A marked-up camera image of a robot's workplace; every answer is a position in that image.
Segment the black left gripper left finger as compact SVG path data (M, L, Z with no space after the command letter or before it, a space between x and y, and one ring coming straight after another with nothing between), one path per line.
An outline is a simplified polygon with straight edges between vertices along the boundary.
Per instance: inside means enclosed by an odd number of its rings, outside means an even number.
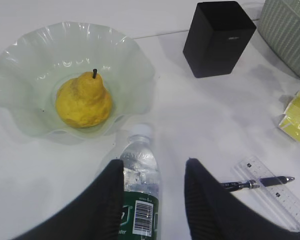
M77 198L17 239L118 239L124 201L123 168L121 160L111 160Z

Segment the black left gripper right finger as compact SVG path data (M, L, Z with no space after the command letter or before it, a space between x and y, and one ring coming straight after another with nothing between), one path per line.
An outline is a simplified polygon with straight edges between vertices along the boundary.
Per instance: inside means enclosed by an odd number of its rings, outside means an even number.
M256 213L219 183L196 158L186 162L184 201L193 240L300 240Z

